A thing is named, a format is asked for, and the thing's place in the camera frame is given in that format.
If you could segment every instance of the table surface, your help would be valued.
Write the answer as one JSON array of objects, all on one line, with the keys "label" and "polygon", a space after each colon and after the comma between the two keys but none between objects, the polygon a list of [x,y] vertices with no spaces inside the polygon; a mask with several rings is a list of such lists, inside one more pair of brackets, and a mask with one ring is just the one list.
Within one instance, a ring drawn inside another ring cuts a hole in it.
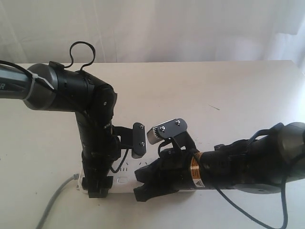
[{"label": "table surface", "polygon": [[[180,117],[201,151],[279,122],[305,122],[304,75],[291,61],[95,63],[86,71],[118,93],[115,125],[148,128]],[[35,228],[53,192],[81,168],[75,117],[32,111],[18,100],[0,102],[0,228]],[[148,146],[146,156],[157,158],[156,147]],[[89,199],[75,186],[63,190],[46,229],[261,228],[212,190],[139,203],[133,194]],[[260,220],[282,224],[279,194],[225,193]],[[305,181],[287,184],[290,229],[305,224],[304,193]]]}]

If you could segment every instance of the black wire loop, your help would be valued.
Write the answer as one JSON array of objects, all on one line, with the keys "label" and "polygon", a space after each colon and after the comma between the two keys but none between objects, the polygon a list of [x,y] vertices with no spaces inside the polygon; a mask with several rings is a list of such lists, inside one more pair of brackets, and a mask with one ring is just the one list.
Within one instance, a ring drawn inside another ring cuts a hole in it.
[{"label": "black wire loop", "polygon": [[71,52],[72,52],[72,48],[73,48],[75,45],[77,45],[77,44],[86,44],[86,45],[89,46],[89,48],[92,50],[92,54],[93,54],[93,59],[92,59],[92,61],[89,62],[89,63],[84,64],[84,65],[81,67],[81,71],[82,71],[82,69],[83,69],[84,67],[90,66],[90,65],[94,62],[94,60],[95,60],[95,48],[94,48],[94,46],[93,46],[92,44],[90,44],[90,43],[88,43],[88,42],[78,41],[78,42],[74,42],[74,43],[70,46],[69,55],[70,55],[71,63],[70,63],[69,65],[67,65],[67,66],[64,66],[64,68],[70,68],[70,67],[74,64],[74,59],[73,59],[73,56],[72,56],[72,53],[71,53]]}]

